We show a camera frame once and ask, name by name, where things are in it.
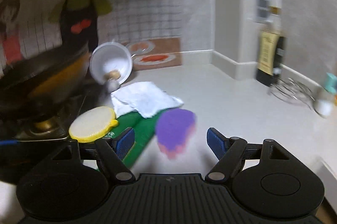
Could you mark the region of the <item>black wok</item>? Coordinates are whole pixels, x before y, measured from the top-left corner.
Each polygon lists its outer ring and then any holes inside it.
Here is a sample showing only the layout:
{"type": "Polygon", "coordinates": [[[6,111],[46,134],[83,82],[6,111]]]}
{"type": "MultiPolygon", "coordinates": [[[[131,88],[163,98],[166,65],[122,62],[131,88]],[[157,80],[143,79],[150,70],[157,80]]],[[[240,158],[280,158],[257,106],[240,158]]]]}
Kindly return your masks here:
{"type": "Polygon", "coordinates": [[[10,66],[1,77],[1,116],[43,119],[53,115],[82,84],[88,70],[88,44],[68,44],[10,66]]]}

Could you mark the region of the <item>yellow round scrub pad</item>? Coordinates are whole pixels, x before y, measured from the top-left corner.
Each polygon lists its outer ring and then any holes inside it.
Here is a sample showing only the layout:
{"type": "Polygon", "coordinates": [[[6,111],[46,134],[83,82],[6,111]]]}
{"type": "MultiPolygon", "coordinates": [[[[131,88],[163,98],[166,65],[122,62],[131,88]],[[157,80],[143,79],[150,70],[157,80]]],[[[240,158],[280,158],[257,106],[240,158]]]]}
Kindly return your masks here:
{"type": "Polygon", "coordinates": [[[68,129],[69,136],[79,143],[91,143],[104,137],[119,125],[114,110],[96,107],[78,116],[68,129]]]}

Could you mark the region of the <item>green chopstick wrapper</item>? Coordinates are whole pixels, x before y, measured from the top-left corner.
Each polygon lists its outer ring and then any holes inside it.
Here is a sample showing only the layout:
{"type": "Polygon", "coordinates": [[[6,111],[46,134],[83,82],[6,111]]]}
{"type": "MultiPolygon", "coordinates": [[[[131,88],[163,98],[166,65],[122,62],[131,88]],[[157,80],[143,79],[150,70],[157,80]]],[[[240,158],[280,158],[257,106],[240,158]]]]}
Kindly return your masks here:
{"type": "Polygon", "coordinates": [[[134,129],[134,131],[136,131],[135,127],[143,120],[144,118],[138,112],[130,112],[126,115],[122,115],[121,117],[117,118],[118,126],[111,128],[105,137],[114,139],[128,127],[131,127],[134,129]]]}
{"type": "Polygon", "coordinates": [[[132,146],[131,150],[128,152],[126,157],[123,159],[123,163],[128,167],[131,168],[135,162],[137,161],[138,157],[142,154],[142,152],[147,147],[150,140],[155,135],[155,126],[157,120],[161,117],[163,113],[167,110],[162,110],[157,113],[152,118],[144,118],[136,127],[135,131],[135,143],[132,146]]]}

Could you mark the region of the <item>white foam bowl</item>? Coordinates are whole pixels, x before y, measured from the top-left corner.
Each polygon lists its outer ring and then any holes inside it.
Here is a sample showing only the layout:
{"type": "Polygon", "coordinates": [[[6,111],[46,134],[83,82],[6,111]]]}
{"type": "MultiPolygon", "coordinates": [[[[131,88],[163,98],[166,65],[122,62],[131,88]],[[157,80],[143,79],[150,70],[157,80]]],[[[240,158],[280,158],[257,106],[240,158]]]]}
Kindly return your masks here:
{"type": "Polygon", "coordinates": [[[107,42],[96,47],[90,59],[90,74],[100,85],[106,82],[105,74],[117,70],[119,84],[123,84],[132,72],[132,58],[129,50],[117,42],[107,42]]]}

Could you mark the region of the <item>white paper napkin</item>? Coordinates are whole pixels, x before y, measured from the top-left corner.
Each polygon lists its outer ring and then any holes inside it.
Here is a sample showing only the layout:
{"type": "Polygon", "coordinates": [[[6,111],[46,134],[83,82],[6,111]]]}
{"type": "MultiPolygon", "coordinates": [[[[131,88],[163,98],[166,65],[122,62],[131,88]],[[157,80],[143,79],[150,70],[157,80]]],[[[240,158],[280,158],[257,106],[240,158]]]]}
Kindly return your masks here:
{"type": "Polygon", "coordinates": [[[170,96],[153,82],[142,81],[119,88],[111,93],[116,117],[138,112],[143,118],[152,118],[162,110],[179,108],[184,102],[170,96]]]}

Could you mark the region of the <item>purple pink sponge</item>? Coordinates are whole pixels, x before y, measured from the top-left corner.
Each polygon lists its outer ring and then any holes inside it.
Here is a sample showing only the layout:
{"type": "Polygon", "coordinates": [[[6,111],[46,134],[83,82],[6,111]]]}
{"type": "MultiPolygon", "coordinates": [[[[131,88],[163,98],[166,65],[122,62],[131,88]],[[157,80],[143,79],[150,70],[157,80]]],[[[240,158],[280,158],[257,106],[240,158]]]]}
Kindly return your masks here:
{"type": "Polygon", "coordinates": [[[195,132],[197,117],[194,112],[174,108],[165,111],[156,122],[155,135],[159,150],[169,160],[186,150],[186,145],[195,132]]]}

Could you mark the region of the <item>soy sauce bottle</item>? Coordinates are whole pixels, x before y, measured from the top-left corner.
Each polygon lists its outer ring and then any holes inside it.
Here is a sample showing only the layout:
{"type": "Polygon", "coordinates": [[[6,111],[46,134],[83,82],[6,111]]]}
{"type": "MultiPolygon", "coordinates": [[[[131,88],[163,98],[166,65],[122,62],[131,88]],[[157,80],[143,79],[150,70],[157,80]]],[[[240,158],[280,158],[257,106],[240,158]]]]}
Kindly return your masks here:
{"type": "Polygon", "coordinates": [[[259,34],[259,55],[256,80],[270,87],[282,73],[286,38],[282,33],[281,9],[271,6],[266,26],[259,34]]]}

